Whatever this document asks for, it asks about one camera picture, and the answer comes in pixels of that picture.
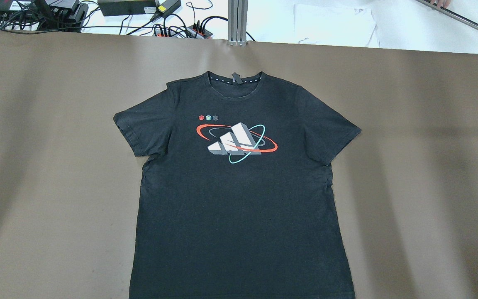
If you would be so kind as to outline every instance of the clothing label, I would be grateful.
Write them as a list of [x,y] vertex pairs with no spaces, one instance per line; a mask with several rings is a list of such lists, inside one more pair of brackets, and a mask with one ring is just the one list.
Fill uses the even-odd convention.
[[8,10],[10,11],[20,11],[22,8],[20,6],[20,3],[24,6],[28,6],[31,4],[32,1],[12,1],[12,4],[10,5],[10,8]]
[[145,13],[155,13],[156,12],[156,7],[144,7],[143,8]]
[[233,73],[233,74],[232,74],[232,78],[233,78],[234,82],[237,82],[237,83],[239,83],[239,84],[242,84],[242,83],[243,83],[243,80],[241,80],[241,78],[239,78],[239,76],[240,76],[240,75],[237,74],[237,73]]

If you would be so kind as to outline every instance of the power strip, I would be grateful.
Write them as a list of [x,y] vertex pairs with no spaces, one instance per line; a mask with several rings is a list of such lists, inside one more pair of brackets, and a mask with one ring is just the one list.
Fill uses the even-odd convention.
[[191,36],[195,36],[196,34],[197,38],[201,39],[211,39],[211,36],[213,35],[213,33],[209,32],[209,30],[205,30],[204,34],[202,34],[200,31],[195,31],[194,25],[188,27],[188,32],[191,33]]

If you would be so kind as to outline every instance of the black t-shirt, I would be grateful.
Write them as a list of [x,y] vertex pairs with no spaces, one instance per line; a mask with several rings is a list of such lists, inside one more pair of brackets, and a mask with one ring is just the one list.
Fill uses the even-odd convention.
[[361,131],[303,87],[206,72],[114,121],[143,166],[130,299],[350,299],[334,157]]

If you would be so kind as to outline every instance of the graphic print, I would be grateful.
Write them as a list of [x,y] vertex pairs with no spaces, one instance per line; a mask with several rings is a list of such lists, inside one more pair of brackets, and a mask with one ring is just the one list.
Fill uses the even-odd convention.
[[[262,130],[261,133],[252,131],[252,129],[260,127]],[[237,125],[199,125],[197,127],[197,133],[199,136],[205,140],[211,141],[207,138],[202,131],[207,132],[210,136],[218,138],[219,141],[210,144],[207,147],[207,150],[213,155],[228,155],[228,161],[231,164],[239,163],[246,159],[249,155],[261,155],[262,153],[271,153],[275,152],[278,149],[278,145],[272,140],[265,136],[265,126],[264,125],[255,125],[251,128],[248,128],[244,123],[238,123]],[[267,141],[272,143],[271,148],[260,147],[268,145]],[[241,159],[237,161],[232,161],[232,155],[243,155]]]

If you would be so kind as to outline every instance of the adidas logo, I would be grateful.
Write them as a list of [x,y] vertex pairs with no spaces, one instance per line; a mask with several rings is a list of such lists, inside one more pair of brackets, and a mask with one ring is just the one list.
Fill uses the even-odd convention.
[[248,127],[244,123],[238,123],[231,127],[232,131],[220,136],[220,142],[215,142],[207,147],[208,151],[214,155],[261,155],[256,152],[260,146],[262,137],[257,136],[258,141],[254,141],[254,137]]

